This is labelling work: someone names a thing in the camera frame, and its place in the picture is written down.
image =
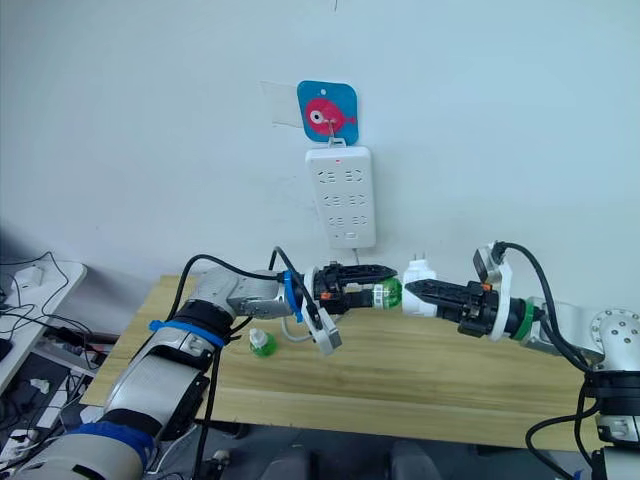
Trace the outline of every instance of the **green ring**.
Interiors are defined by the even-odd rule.
[[[526,308],[524,311],[524,319],[522,320],[522,323],[520,324],[520,328],[518,328],[518,331],[516,332],[516,334],[511,337],[514,340],[522,340],[525,335],[527,333],[529,333],[529,330],[531,330],[531,324],[533,323],[533,303],[526,303]]]

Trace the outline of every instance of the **blue strap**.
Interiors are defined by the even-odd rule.
[[[111,422],[86,423],[69,432],[69,435],[78,433],[118,440],[133,448],[140,457],[142,468],[147,467],[148,455],[153,450],[153,437],[148,433]]]
[[[289,302],[291,310],[295,313],[298,323],[302,323],[302,312],[296,304],[296,296],[293,293],[293,282],[291,280],[291,272],[287,270],[284,272],[284,293],[287,295],[287,301]]]
[[[149,324],[149,330],[151,330],[152,332],[157,332],[161,328],[165,327],[177,328],[178,330],[184,330],[185,332],[195,333],[199,337],[204,338],[209,343],[213,343],[215,346],[220,348],[223,348],[226,345],[225,341],[222,340],[219,336],[206,331],[204,328],[191,325],[190,323],[176,322],[175,320],[171,320],[168,322],[154,320]]]

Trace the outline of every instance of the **bottle cap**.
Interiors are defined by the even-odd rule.
[[[267,344],[267,334],[259,328],[249,330],[249,341],[255,348],[262,348]]]

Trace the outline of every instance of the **wooden table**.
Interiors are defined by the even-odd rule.
[[[149,322],[166,317],[177,281],[163,277],[151,291],[83,403],[104,404],[111,384],[149,336]],[[185,292],[193,286],[191,278]],[[523,447],[534,423],[575,413],[582,376],[564,359],[510,340],[494,344],[461,335],[444,320],[399,310],[349,312],[338,324],[343,345],[329,357],[311,342],[286,341],[279,320],[254,325],[276,336],[278,351],[254,356],[248,335],[225,348],[216,420]],[[587,449],[600,446],[593,420],[582,430]],[[568,424],[539,432],[535,442],[576,450]]]

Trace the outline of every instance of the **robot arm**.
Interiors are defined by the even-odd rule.
[[[157,442],[180,437],[193,423],[209,384],[205,373],[230,341],[237,316],[300,315],[321,351],[330,354],[341,340],[329,313],[374,306],[372,285],[392,279],[396,272],[378,265],[311,269],[304,285],[313,295],[313,305],[294,274],[241,275],[218,267],[202,275],[172,318],[152,322],[155,333],[113,385],[103,417],[53,442],[16,478],[141,478]],[[347,285],[354,284],[361,288],[348,291]]]
[[[457,323],[460,333],[493,341],[509,337],[524,347],[563,355],[578,366],[585,375],[585,394],[596,399],[599,409],[598,436],[613,444],[594,452],[592,478],[634,478],[632,473],[640,472],[640,316],[624,309],[553,302],[537,260],[519,246],[533,258],[545,299],[510,297],[511,268],[504,260],[504,245],[512,244],[495,242],[476,251],[473,263],[480,282],[462,286],[420,280],[405,288],[437,305],[436,316]]]

